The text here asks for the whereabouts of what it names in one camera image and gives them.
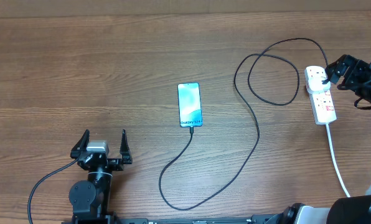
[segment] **power socket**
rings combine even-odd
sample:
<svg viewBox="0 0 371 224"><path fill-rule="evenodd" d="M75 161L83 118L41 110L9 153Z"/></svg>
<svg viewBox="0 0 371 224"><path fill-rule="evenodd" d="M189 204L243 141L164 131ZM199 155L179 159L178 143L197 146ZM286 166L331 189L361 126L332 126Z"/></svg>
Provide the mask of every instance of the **power socket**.
<svg viewBox="0 0 371 224"><path fill-rule="evenodd" d="M327 124L336 120L334 102L332 100L328 82L322 84L327 78L324 68L309 66L304 70L306 88L309 92L312 113L316 124Z"/></svg>

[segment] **smartphone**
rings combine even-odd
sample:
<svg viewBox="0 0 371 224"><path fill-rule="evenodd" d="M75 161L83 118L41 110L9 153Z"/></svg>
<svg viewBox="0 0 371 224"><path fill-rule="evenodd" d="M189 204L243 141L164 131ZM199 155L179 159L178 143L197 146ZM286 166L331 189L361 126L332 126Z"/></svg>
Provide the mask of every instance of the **smartphone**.
<svg viewBox="0 0 371 224"><path fill-rule="evenodd" d="M179 92L180 126L202 126L202 110L198 83L184 83L177 86Z"/></svg>

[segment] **white power strip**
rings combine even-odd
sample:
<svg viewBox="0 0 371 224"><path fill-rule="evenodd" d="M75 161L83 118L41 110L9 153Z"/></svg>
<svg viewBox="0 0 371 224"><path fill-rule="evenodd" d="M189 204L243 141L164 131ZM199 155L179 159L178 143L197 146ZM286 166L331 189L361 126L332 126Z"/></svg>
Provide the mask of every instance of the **white power strip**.
<svg viewBox="0 0 371 224"><path fill-rule="evenodd" d="M311 109L316 124L325 124L327 128L329 150L331 152L332 163L336 171L337 178L343 188L347 197L350 197L342 177L340 176L339 169L337 168L334 148L332 146L331 132L329 130L329 123L336 120L334 102L329 91L331 84L328 82L322 84L322 81L327 79L325 69L319 66L308 66L304 70L304 77L306 78L306 88L309 92Z"/></svg>

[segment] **beige wall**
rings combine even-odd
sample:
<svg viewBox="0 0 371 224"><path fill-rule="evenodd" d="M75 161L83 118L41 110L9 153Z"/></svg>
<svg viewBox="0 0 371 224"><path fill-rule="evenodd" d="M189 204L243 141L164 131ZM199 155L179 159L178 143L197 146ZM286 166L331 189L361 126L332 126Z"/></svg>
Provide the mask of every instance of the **beige wall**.
<svg viewBox="0 0 371 224"><path fill-rule="evenodd" d="M0 18L371 10L371 0L0 0Z"/></svg>

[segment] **power cord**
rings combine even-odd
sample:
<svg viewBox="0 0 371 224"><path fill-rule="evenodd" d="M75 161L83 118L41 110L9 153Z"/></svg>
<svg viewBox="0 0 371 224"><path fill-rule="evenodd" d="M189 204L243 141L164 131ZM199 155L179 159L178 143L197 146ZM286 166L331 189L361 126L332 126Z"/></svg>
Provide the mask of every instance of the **power cord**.
<svg viewBox="0 0 371 224"><path fill-rule="evenodd" d="M32 214L31 214L31 201L32 201L32 197L34 196L34 193L36 191L36 188L47 178L53 176L54 174L60 172L60 171L63 171L65 170L66 168L74 165L76 162L78 162L79 160L79 157L77 159L75 159L74 161L70 162L69 164L57 169L56 171L53 171L47 175L45 175L43 178L41 178L34 186L34 188L32 189L31 191L31 194L29 195L29 200L28 200L28 220L29 220L29 223L30 224L33 224L33 221L32 221Z"/></svg>
<svg viewBox="0 0 371 224"><path fill-rule="evenodd" d="M277 43L274 43L274 44L271 44L269 47L267 47L264 51L262 51L262 53L260 54L251 54L251 55L248 55L247 57L245 57L242 62L239 64L237 70L235 71L235 74L234 74L234 80L233 80L233 83L234 83L234 87L235 87L235 90L237 91L237 93L240 95L241 99L245 102L245 104L249 107L249 110L253 116L253 119L255 120L255 124L256 124L256 130L257 130L257 139L256 139L256 143L255 145L253 146L252 150L250 151L247 159L245 160L245 162L242 164L240 170L237 172L237 174L235 174L234 178L230 180L229 183L227 183L224 187L222 187L220 190L218 190L216 193L214 193L213 195L211 195L210 197L208 197L207 199L199 202L198 204L194 205L194 206L191 206L189 208L177 208L173 205L171 205L167 200L166 198L163 196L163 193L162 193L162 189L161 189L161 180L162 180L162 176L163 176L163 173L165 173L166 169L169 168L170 165L172 165L176 160L178 160L178 158L180 158L180 156L184 153L184 151L188 148L188 146L190 145L191 143L191 140L192 140L192 135L194 133L194 128L190 128L190 133L191 133L191 137L190 137L190 140L188 142L188 144L186 145L186 147L180 152L180 154L174 158L170 163L168 163L162 170L161 172L161 175L159 176L159 193L161 193L161 196L162 196L162 199L163 201L166 202L166 204L168 206L170 206L171 208L173 209L176 209L176 210L179 210L179 211L187 211L187 210L191 210L193 208L196 208L198 207L199 205L202 205L203 203L207 202L208 200L212 199L213 197L215 197L216 195L218 195L220 192L222 192L223 190L225 190L230 184L232 184L232 182L234 182L234 180L240 175L242 169L244 168L244 166L247 164L249 158L252 156L253 152L255 151L258 143L259 143L259 139L260 139L260 129L259 129L259 123L258 123L258 120L256 118L256 115L255 115L255 112L253 111L252 107L249 105L249 103L247 102L247 100L242 96L242 94L240 93L240 91L238 90L238 87L237 87L237 83L236 83L236 79L237 79L237 73L239 71L239 69L241 68L241 66L243 65L244 61L252 56L258 56L255 60L255 62L253 63L252 67L250 68L250 71L249 71L249 74L248 74L248 86L249 86L249 89L251 90L251 92L257 97L259 98L261 101L264 101L265 103L269 103L271 105L275 105L275 106L285 106L285 105L288 105L290 103L292 103L292 101L296 98L296 95L298 94L298 91L299 91L299 84L300 84L300 81L299 81L299 72L298 72L298 69L296 68L296 66L290 62L289 60L286 60L285 58L283 57L280 57L280 56L276 56L276 55L269 55L269 54L265 54L267 51L269 51L270 48L272 48L272 46L274 45L277 45L277 44L280 44L280 43L283 43L283 42L287 42L287 41L292 41L292 40L308 40L310 42L313 42L315 43L320 51L322 52L322 55L324 56L324 60L325 60L325 63L326 65L328 66L328 60L327 60L327 56L325 55L324 53L324 50L322 49L322 47L314 40L312 39L308 39L308 38L292 38L292 39L286 39L286 40L282 40L282 41L279 41ZM255 64L257 63L257 61L259 60L260 57L262 56L265 56L265 57L272 57L272 58L277 58L277 59L280 59L288 64L290 64L296 71L296 76L298 78L298 84L296 86L296 91L295 91L295 94L294 96L292 97L291 100L289 100L287 103L275 103L275 102L271 102L271 101L268 101L264 98L262 98L261 96L259 96L257 93L255 93L253 91L253 88L250 84L250 76L251 76L251 73L252 73L252 70L253 70L253 67L255 66Z"/></svg>
<svg viewBox="0 0 371 224"><path fill-rule="evenodd" d="M346 196L347 196L347 197L350 197L350 194L349 194L349 192L347 191L347 189L346 189L346 187L345 187L345 184L343 183L342 177L340 176L339 169L337 168L336 159L335 159L335 154L334 154L334 148L333 148L333 146L332 146L331 132L330 132L330 130L329 130L329 124L326 123L326 124L325 124L325 127L327 128L329 150L331 151L332 163L334 164L337 178L339 179L340 185L342 186L342 189L343 189L343 191L345 192Z"/></svg>

